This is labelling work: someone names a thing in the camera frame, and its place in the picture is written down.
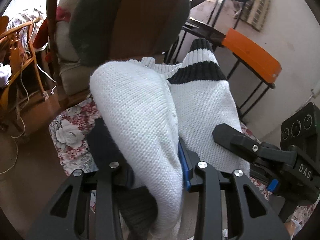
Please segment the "chair seat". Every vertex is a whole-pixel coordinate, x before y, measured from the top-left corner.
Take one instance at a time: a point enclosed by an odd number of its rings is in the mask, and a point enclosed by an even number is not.
[[[247,63],[266,83],[273,84],[282,68],[268,52],[246,36],[229,29],[222,45]]]

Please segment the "blue tab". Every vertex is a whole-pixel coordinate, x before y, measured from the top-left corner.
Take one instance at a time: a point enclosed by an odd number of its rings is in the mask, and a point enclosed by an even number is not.
[[[191,187],[191,183],[189,180],[189,168],[188,168],[187,160],[186,160],[186,157],[184,156],[184,152],[182,150],[182,146],[180,142],[178,143],[178,156],[179,156],[181,167],[182,167],[184,184],[185,184],[186,190],[188,191]]]
[[[278,184],[279,184],[279,181],[277,179],[273,179],[268,185],[267,190],[273,193],[276,187],[278,186]]]

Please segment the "black knit fabric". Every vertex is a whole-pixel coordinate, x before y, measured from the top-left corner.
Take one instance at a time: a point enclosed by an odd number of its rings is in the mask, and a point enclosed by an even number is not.
[[[115,193],[119,211],[130,230],[128,240],[146,240],[158,207],[147,187]]]
[[[190,47],[190,51],[194,51],[196,49],[208,49],[212,51],[211,44],[206,39],[196,39],[192,42]]]
[[[212,51],[210,43],[205,39],[196,39],[191,45],[191,51],[208,49]],[[183,84],[196,80],[227,80],[218,64],[213,61],[203,61],[180,68],[171,78],[170,84]]]
[[[195,63],[184,68],[180,68],[171,78],[170,84],[183,84],[196,80],[227,80],[220,67],[210,61]]]

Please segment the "power cord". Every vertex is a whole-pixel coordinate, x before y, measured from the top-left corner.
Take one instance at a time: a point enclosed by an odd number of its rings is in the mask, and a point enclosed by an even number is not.
[[[12,164],[12,166],[10,168],[8,168],[7,170],[0,172],[0,175],[2,175],[4,173],[8,172],[9,170],[11,170],[13,168],[13,166],[16,165],[16,163],[17,163],[17,159],[18,159],[18,144],[17,144],[16,140],[13,140],[13,141],[16,144],[16,149],[17,149],[16,159],[15,159],[14,163]]]
[[[33,21],[32,33],[31,33],[31,36],[30,36],[30,38],[29,38],[29,40],[28,40],[28,42],[27,42],[27,44],[26,44],[26,47],[25,47],[25,49],[24,49],[24,53],[23,53],[23,57],[22,57],[22,62],[21,62],[21,66],[20,66],[20,81],[21,81],[21,84],[22,84],[22,86],[23,86],[26,94],[27,94],[27,102],[26,102],[25,105],[20,109],[20,111],[21,111],[21,110],[27,105],[27,103],[29,102],[29,94],[28,94],[28,91],[27,91],[26,87],[25,87],[24,84],[23,84],[23,81],[22,81],[22,67],[23,67],[23,60],[24,60],[24,56],[25,56],[26,51],[27,51],[28,44],[29,44],[29,42],[30,42],[30,40],[31,40],[31,37],[32,37],[34,31],[35,31],[36,23],[35,23],[35,21],[34,21],[33,19],[32,19],[32,21]],[[18,136],[11,136],[11,138],[13,138],[13,139],[19,138],[19,137],[20,137],[21,135],[23,135],[24,132],[26,131],[26,126],[25,126],[25,124],[24,124],[24,121],[23,121],[23,119],[21,118],[20,115],[19,115],[19,117],[20,117],[20,120],[21,120],[21,122],[22,122],[22,124],[23,124],[23,132],[22,132],[21,134],[19,134]],[[15,166],[15,164],[17,163],[18,152],[19,152],[19,151],[18,151],[18,144],[17,144],[16,140],[14,140],[14,143],[16,144],[16,149],[17,149],[17,154],[16,154],[16,158],[15,158],[15,160],[14,160],[14,163],[13,163],[12,166],[11,166],[10,168],[8,168],[7,170],[0,172],[0,175],[2,175],[2,174],[4,174],[4,173],[8,172],[9,170],[11,170],[11,169]]]
[[[55,81],[52,77],[50,77],[49,74],[48,74],[46,71],[42,70],[42,69],[39,67],[38,64],[37,64],[37,67],[38,67],[38,69],[39,69],[42,73],[44,73],[48,78],[50,78],[53,82],[56,83],[56,81]],[[54,87],[52,88],[52,90],[51,90],[51,94],[52,94],[52,95],[54,94],[53,90],[54,90],[56,87],[57,87],[57,86],[54,86]]]

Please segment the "floral fabric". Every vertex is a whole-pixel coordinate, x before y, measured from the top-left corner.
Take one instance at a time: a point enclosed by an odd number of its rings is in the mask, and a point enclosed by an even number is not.
[[[93,128],[94,120],[100,117],[101,114],[95,102],[92,97],[89,97],[59,114],[49,125],[49,132],[58,152],[60,164],[68,176],[76,169],[82,169],[86,173],[97,170],[85,136]],[[240,124],[243,134],[261,143],[242,122]],[[271,192],[267,191],[266,186],[251,177],[250,180],[268,200]],[[93,211],[95,200],[96,192],[93,191],[90,201],[90,208]],[[304,226],[316,208],[316,204],[317,202],[310,206],[298,206],[292,219]]]

